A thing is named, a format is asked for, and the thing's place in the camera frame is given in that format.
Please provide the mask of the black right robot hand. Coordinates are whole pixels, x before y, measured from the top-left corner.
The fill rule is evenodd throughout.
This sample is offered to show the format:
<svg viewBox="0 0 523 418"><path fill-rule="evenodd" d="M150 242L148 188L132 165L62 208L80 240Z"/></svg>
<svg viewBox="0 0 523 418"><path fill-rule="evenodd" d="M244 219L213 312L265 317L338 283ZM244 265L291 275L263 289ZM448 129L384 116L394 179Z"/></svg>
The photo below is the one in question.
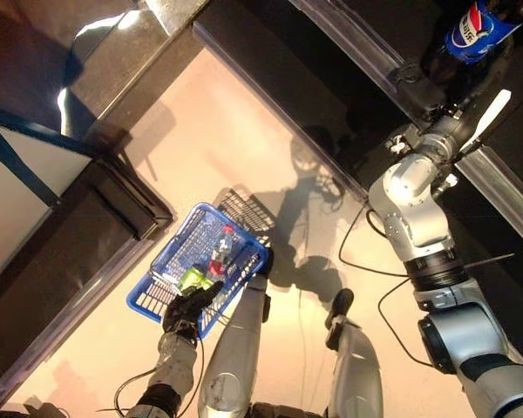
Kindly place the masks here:
<svg viewBox="0 0 523 418"><path fill-rule="evenodd" d="M476 138L500 114L512 93L503 87L513 48L491 52L476 64L465 64L442 49L424 61L425 75L445 93L432 129L460 147Z"/></svg>

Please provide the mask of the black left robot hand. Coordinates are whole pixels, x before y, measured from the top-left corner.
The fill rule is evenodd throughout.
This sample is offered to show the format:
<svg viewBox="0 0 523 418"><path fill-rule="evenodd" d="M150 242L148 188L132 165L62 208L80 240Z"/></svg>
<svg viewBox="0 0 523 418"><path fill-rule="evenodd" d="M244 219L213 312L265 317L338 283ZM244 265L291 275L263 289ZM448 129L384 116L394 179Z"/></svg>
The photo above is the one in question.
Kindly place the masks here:
<svg viewBox="0 0 523 418"><path fill-rule="evenodd" d="M222 288L223 283L217 281L208 289L189 287L176 296L166 308L162 321L164 333L176 334L196 344L202 311L211 305Z"/></svg>

